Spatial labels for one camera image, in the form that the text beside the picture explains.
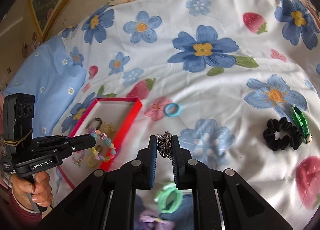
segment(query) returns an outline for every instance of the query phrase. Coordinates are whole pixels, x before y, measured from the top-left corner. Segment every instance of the blue ring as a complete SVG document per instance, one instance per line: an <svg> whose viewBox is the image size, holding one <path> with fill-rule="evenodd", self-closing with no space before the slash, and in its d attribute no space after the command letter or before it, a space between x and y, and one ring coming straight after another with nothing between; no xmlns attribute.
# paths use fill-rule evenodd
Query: blue ring
<svg viewBox="0 0 320 230"><path fill-rule="evenodd" d="M177 107L177 111L175 113L168 113L169 108L171 107ZM165 108L164 108L164 114L168 117L175 117L178 116L180 114L181 111L181 107L179 104L177 103L170 103L168 104Z"/></svg>

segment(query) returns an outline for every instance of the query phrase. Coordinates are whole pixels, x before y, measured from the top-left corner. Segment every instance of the strawberry print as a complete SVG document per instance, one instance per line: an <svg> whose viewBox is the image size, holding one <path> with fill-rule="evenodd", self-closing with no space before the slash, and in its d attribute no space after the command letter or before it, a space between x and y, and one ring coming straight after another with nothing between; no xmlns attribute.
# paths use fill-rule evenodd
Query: strawberry print
<svg viewBox="0 0 320 230"><path fill-rule="evenodd" d="M98 72L98 66L90 66L89 68L89 80L92 80Z"/></svg>
<svg viewBox="0 0 320 230"><path fill-rule="evenodd" d="M282 62L286 62L287 61L287 58L282 53L279 53L277 50L274 50L274 49L271 49L271 55L270 56L272 58L274 58L274 59L279 59Z"/></svg>
<svg viewBox="0 0 320 230"><path fill-rule="evenodd" d="M296 182L305 208L315 209L320 201L320 158L310 156L304 159L296 169Z"/></svg>
<svg viewBox="0 0 320 230"><path fill-rule="evenodd" d="M87 84L83 87L82 92L85 93L87 90L90 89L90 87L91 87L91 85L90 85L89 83L87 83Z"/></svg>
<svg viewBox="0 0 320 230"><path fill-rule="evenodd" d="M267 22L263 16L259 14L252 12L245 13L243 14L243 22L249 31L254 34L259 35L264 32L268 32Z"/></svg>
<svg viewBox="0 0 320 230"><path fill-rule="evenodd" d="M127 94L128 98L139 98L141 100L148 97L149 92L152 90L153 84L155 82L154 79L147 78L138 82L134 88Z"/></svg>

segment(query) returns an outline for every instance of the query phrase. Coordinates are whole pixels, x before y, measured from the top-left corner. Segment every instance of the metal screw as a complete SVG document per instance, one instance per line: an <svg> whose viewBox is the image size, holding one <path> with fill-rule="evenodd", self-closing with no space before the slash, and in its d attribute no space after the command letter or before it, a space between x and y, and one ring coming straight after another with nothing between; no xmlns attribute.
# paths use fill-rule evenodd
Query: metal screw
<svg viewBox="0 0 320 230"><path fill-rule="evenodd" d="M198 164L198 161L196 161L195 159L192 158L192 159L188 160L188 164L191 166L195 166Z"/></svg>
<svg viewBox="0 0 320 230"><path fill-rule="evenodd" d="M227 174L228 176L233 176L235 174L235 171L233 169L226 169L225 170L225 174Z"/></svg>
<svg viewBox="0 0 320 230"><path fill-rule="evenodd" d="M102 169L97 169L94 173L93 173L96 177L101 177L104 174L104 171Z"/></svg>
<svg viewBox="0 0 320 230"><path fill-rule="evenodd" d="M141 161L138 159L135 159L131 162L132 166L140 166L141 165Z"/></svg>

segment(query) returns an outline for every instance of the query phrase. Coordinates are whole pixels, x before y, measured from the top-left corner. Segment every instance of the hand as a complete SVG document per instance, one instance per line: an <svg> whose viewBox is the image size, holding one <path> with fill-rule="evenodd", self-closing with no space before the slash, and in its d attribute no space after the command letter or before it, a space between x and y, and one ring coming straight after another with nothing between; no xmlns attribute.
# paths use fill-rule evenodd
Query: hand
<svg viewBox="0 0 320 230"><path fill-rule="evenodd" d="M33 202L42 207L51 205L53 199L53 195L51 193L52 188L49 185L49 174L46 171L36 173L35 180L36 181L32 184L27 180L18 177L16 174L11 176L12 191L15 198L21 205L30 210L33 209L28 197L26 196L26 192L33 194Z"/></svg>

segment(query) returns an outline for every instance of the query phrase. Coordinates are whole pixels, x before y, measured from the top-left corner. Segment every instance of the floral bedsheet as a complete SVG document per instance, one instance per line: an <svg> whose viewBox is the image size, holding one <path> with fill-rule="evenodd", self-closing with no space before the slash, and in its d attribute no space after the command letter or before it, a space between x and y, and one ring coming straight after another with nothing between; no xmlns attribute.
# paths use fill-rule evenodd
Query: floral bedsheet
<svg viewBox="0 0 320 230"><path fill-rule="evenodd" d="M300 1L138 0L104 5L61 36L87 76L53 134L67 135L95 97L138 97L143 110L113 169L169 130L210 168L235 169L295 230L306 226L320 200L320 59ZM171 102L177 117L164 115ZM270 118L291 120L293 104L313 141L274 152L262 133ZM170 160L156 169L156 182L173 180Z"/></svg>

